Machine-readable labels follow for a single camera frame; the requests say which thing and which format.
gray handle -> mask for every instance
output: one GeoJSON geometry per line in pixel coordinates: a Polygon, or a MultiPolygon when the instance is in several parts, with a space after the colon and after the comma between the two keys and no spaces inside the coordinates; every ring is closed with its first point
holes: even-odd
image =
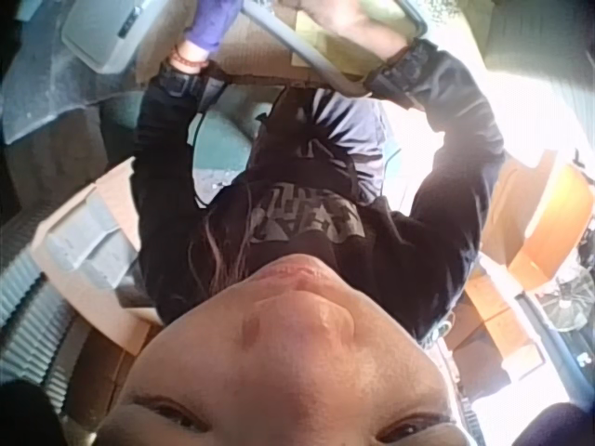
{"type": "MultiPolygon", "coordinates": [[[[416,26],[416,36],[426,33],[428,25],[408,0],[395,0],[408,19],[416,26]]],[[[244,0],[242,12],[258,26],[276,37],[282,44],[305,60],[318,75],[337,92],[348,98],[364,98],[370,92],[361,82],[353,82],[313,46],[304,42],[296,32],[253,0],[244,0]]]]}

paper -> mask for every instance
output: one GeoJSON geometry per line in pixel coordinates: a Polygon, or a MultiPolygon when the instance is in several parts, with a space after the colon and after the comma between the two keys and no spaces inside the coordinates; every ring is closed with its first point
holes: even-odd
{"type": "MultiPolygon", "coordinates": [[[[405,16],[394,0],[361,1],[364,11],[370,18],[381,21],[406,36],[414,35],[416,30],[414,24],[405,16]]],[[[325,31],[304,12],[297,14],[296,32],[344,73],[365,76],[381,63],[375,55],[346,39],[341,39],[325,31]]],[[[296,54],[293,55],[292,65],[296,67],[308,66],[296,54]]]]}

purple glove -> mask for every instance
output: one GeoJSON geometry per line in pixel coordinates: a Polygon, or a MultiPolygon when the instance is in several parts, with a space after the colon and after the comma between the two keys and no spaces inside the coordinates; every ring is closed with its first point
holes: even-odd
{"type": "Polygon", "coordinates": [[[199,0],[194,23],[186,38],[200,48],[214,53],[242,9],[243,0],[199,0]]]}

black sweatshirt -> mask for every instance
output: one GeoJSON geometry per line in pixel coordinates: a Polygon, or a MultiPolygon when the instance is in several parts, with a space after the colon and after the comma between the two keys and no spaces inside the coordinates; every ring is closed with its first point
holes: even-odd
{"type": "Polygon", "coordinates": [[[504,151],[490,105],[466,67],[445,52],[421,63],[407,94],[423,107],[432,129],[445,135],[410,216],[391,212],[383,197],[358,205],[332,164],[296,160],[248,169],[200,208],[193,148],[186,142],[197,100],[173,98],[158,78],[151,81],[131,183],[139,262],[164,323],[211,296],[215,262],[205,237],[208,219],[230,261],[248,230],[246,274],[281,256],[317,256],[423,340],[463,291],[504,151]],[[283,230],[264,224],[279,215],[283,230]]]}

leg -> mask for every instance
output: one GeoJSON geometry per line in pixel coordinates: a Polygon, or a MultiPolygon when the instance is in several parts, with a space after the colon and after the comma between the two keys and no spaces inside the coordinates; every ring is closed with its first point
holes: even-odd
{"type": "MultiPolygon", "coordinates": [[[[380,195],[388,126],[379,101],[345,98],[329,90],[288,88],[263,124],[248,166],[304,156],[305,151],[312,151],[308,143],[316,138],[349,155],[362,204],[380,195]]],[[[328,159],[328,152],[320,156],[328,159]]]]}

